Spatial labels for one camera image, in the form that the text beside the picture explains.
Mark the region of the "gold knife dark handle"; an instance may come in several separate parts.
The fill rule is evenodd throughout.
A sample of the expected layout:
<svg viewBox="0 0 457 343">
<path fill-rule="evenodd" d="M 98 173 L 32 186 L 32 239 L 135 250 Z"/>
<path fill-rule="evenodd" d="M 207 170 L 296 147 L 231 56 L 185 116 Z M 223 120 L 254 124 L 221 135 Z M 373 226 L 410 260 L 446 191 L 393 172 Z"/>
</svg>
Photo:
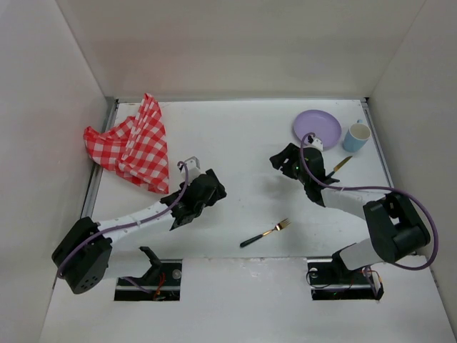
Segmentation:
<svg viewBox="0 0 457 343">
<path fill-rule="evenodd" d="M 339 169 L 341 169 L 348 161 L 350 161 L 352 156 L 348 156 L 340 161 L 333 170 L 327 175 L 328 178 L 331 178 Z"/>
</svg>

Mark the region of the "lilac plastic plate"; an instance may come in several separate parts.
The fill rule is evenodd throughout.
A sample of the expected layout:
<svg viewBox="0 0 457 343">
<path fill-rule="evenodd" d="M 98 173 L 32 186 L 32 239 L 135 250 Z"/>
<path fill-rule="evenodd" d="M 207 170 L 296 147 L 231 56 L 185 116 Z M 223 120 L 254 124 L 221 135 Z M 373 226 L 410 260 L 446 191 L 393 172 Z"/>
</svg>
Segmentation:
<svg viewBox="0 0 457 343">
<path fill-rule="evenodd" d="M 299 140 L 305 134 L 314 133 L 323 143 L 323 149 L 333 148 L 341 138 L 339 121 L 326 111 L 310 109 L 301 112 L 293 122 L 293 132 Z"/>
</svg>

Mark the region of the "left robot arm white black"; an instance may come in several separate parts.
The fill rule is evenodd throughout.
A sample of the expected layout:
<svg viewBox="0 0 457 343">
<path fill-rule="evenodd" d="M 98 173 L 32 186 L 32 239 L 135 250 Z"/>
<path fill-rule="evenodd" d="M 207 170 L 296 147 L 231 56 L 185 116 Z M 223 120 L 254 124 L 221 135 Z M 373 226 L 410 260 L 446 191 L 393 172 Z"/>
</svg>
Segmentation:
<svg viewBox="0 0 457 343">
<path fill-rule="evenodd" d="M 147 236 L 190 224 L 225 197 L 224 185 L 209 169 L 141 211 L 100 222 L 80 218 L 51 255 L 57 277 L 74 294 L 88 292 L 102 279 L 127 278 L 134 284 L 152 280 L 161 261 L 146 246 Z"/>
</svg>

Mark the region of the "red white checkered cloth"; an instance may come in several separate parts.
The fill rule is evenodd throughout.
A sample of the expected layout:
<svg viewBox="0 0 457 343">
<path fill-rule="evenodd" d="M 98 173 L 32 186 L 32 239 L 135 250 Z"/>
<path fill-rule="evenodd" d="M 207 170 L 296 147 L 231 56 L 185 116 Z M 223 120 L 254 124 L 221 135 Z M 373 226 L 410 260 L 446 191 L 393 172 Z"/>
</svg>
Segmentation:
<svg viewBox="0 0 457 343">
<path fill-rule="evenodd" d="M 159 103 L 145 93 L 134 116 L 104 133 L 84 130 L 89 157 L 99 166 L 149 192 L 168 194 L 169 158 Z"/>
</svg>

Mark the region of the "gold fork dark green handle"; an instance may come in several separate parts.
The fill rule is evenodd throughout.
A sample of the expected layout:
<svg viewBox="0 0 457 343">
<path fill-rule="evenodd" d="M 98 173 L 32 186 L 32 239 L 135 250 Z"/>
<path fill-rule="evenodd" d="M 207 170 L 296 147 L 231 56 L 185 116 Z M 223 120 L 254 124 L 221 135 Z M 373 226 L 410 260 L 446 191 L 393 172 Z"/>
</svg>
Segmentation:
<svg viewBox="0 0 457 343">
<path fill-rule="evenodd" d="M 258 234 L 254 237 L 251 237 L 250 239 L 247 239 L 239 244 L 239 247 L 243 249 L 244 247 L 247 247 L 250 244 L 253 244 L 254 242 L 257 242 L 258 240 L 262 239 L 263 237 L 271 234 L 272 232 L 279 232 L 283 229 L 285 229 L 287 226 L 289 226 L 291 221 L 289 219 L 283 219 L 280 221 L 278 224 L 275 225 L 273 229 L 270 229 L 264 233 Z"/>
</svg>

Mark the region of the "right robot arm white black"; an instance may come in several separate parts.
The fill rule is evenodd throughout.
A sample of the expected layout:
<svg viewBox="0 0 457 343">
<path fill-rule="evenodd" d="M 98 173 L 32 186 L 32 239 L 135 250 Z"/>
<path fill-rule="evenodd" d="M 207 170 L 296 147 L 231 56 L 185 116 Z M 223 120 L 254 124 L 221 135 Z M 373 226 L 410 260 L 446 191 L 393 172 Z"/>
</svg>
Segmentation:
<svg viewBox="0 0 457 343">
<path fill-rule="evenodd" d="M 331 272 L 343 277 L 380 262 L 395 264 L 428 245 L 431 235 L 411 198 L 389 187 L 369 190 L 334 187 L 326 174 L 321 151 L 288 146 L 269 158 L 272 167 L 303 185 L 306 196 L 324 208 L 339 209 L 365 221 L 369 238 L 331 256 Z"/>
</svg>

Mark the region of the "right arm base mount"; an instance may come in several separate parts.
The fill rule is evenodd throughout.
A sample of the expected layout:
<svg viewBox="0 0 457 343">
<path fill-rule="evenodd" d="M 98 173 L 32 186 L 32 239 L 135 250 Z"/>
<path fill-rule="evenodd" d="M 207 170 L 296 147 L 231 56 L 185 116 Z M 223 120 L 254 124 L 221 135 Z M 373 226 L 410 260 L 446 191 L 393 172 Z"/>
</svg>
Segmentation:
<svg viewBox="0 0 457 343">
<path fill-rule="evenodd" d="M 313 301 L 380 301 L 384 296 L 382 278 L 371 267 L 338 274 L 331 259 L 308 259 L 307 267 L 306 281 Z"/>
</svg>

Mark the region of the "light blue mug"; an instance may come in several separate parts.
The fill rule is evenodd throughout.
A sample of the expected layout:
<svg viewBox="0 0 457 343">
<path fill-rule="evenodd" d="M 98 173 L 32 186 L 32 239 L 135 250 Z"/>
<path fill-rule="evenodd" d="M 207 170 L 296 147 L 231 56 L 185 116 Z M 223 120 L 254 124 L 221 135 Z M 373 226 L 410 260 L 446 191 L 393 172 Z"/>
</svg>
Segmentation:
<svg viewBox="0 0 457 343">
<path fill-rule="evenodd" d="M 343 148 L 347 152 L 355 153 L 359 151 L 370 138 L 371 129 L 359 119 L 348 128 L 343 140 Z"/>
</svg>

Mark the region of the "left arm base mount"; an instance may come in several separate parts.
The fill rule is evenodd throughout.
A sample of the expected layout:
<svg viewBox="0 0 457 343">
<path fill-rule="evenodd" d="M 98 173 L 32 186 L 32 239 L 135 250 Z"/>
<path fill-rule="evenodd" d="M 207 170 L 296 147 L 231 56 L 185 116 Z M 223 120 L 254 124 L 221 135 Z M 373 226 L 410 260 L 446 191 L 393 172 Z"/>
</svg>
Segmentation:
<svg viewBox="0 0 457 343">
<path fill-rule="evenodd" d="M 118 278 L 115 302 L 177 302 L 181 295 L 182 260 L 162 260 L 161 267 L 140 278 Z"/>
</svg>

